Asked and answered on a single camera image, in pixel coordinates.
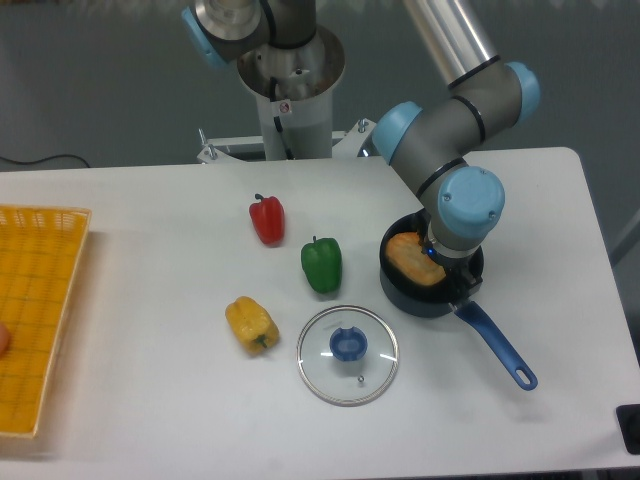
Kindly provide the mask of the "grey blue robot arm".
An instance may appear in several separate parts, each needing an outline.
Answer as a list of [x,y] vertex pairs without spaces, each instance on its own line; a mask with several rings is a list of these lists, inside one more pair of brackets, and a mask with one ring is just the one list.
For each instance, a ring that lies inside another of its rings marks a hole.
[[[450,96],[427,112],[412,102],[389,110],[371,134],[377,152],[422,205],[416,215],[421,258],[444,270],[422,286],[381,264],[389,292],[456,304],[480,283],[481,245],[497,225],[504,189],[466,155],[528,118],[540,101],[533,72],[502,61],[466,1],[409,1],[414,25]],[[322,158],[332,152],[332,91],[345,56],[322,27],[312,1],[196,1],[182,13],[196,50],[216,68],[235,64],[255,96],[270,160]]]

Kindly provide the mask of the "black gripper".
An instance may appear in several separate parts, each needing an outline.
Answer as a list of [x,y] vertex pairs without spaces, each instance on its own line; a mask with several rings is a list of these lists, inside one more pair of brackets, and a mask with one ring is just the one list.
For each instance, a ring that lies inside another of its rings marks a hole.
[[483,285],[483,252],[478,247],[465,258],[448,258],[439,253],[435,243],[429,239],[431,217],[427,212],[414,214],[414,227],[421,237],[422,252],[436,264],[442,266],[446,277],[430,287],[422,287],[421,296],[425,300],[449,300],[450,303],[465,303]]

